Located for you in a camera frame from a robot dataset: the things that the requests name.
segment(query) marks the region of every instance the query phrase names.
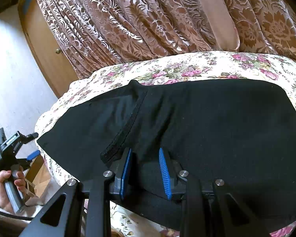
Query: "curtain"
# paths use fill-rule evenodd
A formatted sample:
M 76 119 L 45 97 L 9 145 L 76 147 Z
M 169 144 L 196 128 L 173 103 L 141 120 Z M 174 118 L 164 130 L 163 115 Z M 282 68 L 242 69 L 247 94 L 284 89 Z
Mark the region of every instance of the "curtain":
M 296 60 L 285 0 L 37 0 L 80 79 L 108 65 L 227 50 Z

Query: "black trousers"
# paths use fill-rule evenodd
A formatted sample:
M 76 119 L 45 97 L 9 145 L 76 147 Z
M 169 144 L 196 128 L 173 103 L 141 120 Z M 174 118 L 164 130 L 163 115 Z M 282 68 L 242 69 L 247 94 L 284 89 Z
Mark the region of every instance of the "black trousers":
M 37 142 L 80 181 L 131 147 L 130 184 L 142 194 L 121 205 L 173 229 L 180 227 L 181 208 L 166 200 L 160 147 L 197 176 L 203 190 L 224 179 L 269 231 L 296 220 L 296 111 L 275 84 L 241 79 L 142 86 L 132 80 L 70 108 Z

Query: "bed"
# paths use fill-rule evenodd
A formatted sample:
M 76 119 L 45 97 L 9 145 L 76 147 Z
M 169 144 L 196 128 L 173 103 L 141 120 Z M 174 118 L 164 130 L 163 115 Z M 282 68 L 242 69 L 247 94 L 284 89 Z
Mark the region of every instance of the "bed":
M 49 131 L 68 108 L 83 103 L 109 90 L 127 85 L 131 79 L 143 85 L 163 85 L 180 81 L 208 79 L 255 79 L 281 86 L 296 109 L 296 62 L 282 56 L 223 51 L 185 53 L 150 61 L 131 62 L 104 67 L 89 78 L 71 83 L 49 111 L 37 121 L 35 131 L 41 136 Z M 59 185 L 74 178 L 39 147 L 50 174 Z M 111 202 L 111 225 L 125 236 L 179 236 L 179 232 L 151 222 Z M 288 236 L 296 225 L 272 233 Z

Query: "finger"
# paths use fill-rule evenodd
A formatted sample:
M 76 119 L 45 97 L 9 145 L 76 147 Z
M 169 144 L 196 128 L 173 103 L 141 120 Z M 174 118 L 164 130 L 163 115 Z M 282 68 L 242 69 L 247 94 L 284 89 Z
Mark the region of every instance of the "finger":
M 16 186 L 25 186 L 25 180 L 24 180 L 24 179 L 16 179 L 16 180 L 14 181 L 14 184 L 15 184 Z
M 11 170 L 8 171 L 0 171 L 0 183 L 3 183 L 4 180 L 8 179 L 11 175 Z
M 24 178 L 24 174 L 22 171 L 18 171 L 16 172 L 16 176 L 19 178 L 19 179 L 23 179 Z
M 17 188 L 20 192 L 25 192 L 25 186 L 18 186 Z

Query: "wooden wardrobe door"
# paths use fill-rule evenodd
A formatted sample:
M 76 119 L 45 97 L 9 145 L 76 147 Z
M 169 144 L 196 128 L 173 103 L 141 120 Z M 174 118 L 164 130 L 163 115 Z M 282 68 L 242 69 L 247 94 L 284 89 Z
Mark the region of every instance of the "wooden wardrobe door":
M 58 98 L 61 97 L 68 91 L 70 83 L 78 80 L 78 77 L 64 53 L 56 53 L 60 47 L 43 17 L 37 0 L 30 0 L 21 23 L 43 76 L 54 94 Z

